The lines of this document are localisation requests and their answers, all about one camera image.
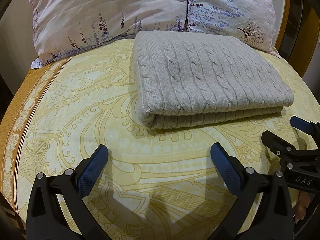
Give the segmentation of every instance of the finger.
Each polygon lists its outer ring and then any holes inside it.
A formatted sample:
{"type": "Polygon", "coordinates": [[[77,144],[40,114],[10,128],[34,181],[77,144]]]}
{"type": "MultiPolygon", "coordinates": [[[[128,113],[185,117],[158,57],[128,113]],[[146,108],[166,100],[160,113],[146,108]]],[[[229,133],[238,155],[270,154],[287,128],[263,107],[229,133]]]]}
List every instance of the finger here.
{"type": "Polygon", "coordinates": [[[296,213],[299,215],[299,218],[301,220],[304,219],[304,217],[305,217],[305,215],[307,213],[307,209],[305,208],[305,206],[301,202],[298,202],[298,204],[297,204],[296,213]]]}
{"type": "Polygon", "coordinates": [[[311,197],[308,192],[301,191],[299,195],[299,201],[308,208],[311,202],[311,197]]]}
{"type": "Polygon", "coordinates": [[[299,215],[295,215],[294,216],[294,220],[296,221],[296,224],[299,222],[300,218],[299,218],[299,215]]]}

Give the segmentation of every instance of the cable knit pattern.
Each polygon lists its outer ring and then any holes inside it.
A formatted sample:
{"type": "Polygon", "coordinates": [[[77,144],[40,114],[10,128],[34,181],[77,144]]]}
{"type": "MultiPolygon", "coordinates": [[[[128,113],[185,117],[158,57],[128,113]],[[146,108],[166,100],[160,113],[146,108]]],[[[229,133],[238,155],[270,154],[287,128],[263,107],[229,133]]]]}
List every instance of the cable knit pattern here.
{"type": "Polygon", "coordinates": [[[277,113],[293,103],[273,66],[234,37],[142,31],[134,62],[138,116],[150,128],[277,113]]]}

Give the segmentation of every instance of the paisley pattern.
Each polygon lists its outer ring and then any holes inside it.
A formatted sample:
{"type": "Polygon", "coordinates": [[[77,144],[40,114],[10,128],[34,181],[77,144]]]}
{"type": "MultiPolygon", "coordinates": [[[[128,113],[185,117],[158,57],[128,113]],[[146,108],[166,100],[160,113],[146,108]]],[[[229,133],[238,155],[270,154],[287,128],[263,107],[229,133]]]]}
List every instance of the paisley pattern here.
{"type": "MultiPolygon", "coordinates": [[[[6,164],[2,169],[2,190],[14,181],[12,204],[24,220],[38,172],[52,176],[75,168],[105,144],[109,161],[84,202],[112,239],[207,239],[235,201],[210,159],[213,143],[220,142],[244,166],[269,174],[279,169],[279,159],[262,145],[263,131],[298,149],[316,148],[289,120],[297,115],[317,121],[320,106],[285,60],[260,51],[294,91],[293,105],[281,113],[189,129],[141,126],[135,111],[133,44],[119,40],[74,56],[43,92],[31,92],[41,96],[23,126],[24,113],[17,116],[14,127],[24,131],[16,139],[17,165],[12,173],[6,173],[6,164]]],[[[295,204],[298,192],[290,193],[295,204]]],[[[250,226],[260,197],[242,230],[250,226]]],[[[70,227],[78,231],[63,198],[59,200],[70,227]]]]}

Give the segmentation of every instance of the pillowcase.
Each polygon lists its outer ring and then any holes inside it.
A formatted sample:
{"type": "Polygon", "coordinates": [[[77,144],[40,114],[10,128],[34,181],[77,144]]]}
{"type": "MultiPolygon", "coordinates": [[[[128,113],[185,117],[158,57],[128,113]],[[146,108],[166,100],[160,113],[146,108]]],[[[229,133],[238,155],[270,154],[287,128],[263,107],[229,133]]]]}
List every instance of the pillowcase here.
{"type": "Polygon", "coordinates": [[[187,0],[30,0],[34,67],[141,30],[180,31],[187,0]]]}
{"type": "Polygon", "coordinates": [[[272,0],[189,0],[191,32],[234,36],[247,45],[278,56],[272,0]]]}

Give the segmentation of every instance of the tree print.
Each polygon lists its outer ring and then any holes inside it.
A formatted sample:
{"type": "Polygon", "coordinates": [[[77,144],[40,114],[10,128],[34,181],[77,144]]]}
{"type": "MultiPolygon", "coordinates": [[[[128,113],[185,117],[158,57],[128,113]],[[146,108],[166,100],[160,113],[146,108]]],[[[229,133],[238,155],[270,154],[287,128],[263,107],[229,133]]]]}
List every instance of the tree print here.
{"type": "Polygon", "coordinates": [[[121,23],[120,23],[120,26],[121,26],[121,29],[123,29],[124,28],[124,16],[123,16],[123,11],[121,10],[121,12],[122,12],[122,20],[121,20],[121,23]]]}
{"type": "Polygon", "coordinates": [[[251,45],[252,47],[262,44],[263,40],[265,39],[265,36],[262,33],[260,26],[258,26],[258,22],[256,20],[248,20],[246,27],[238,27],[237,29],[243,32],[240,40],[248,45],[251,45]]]}

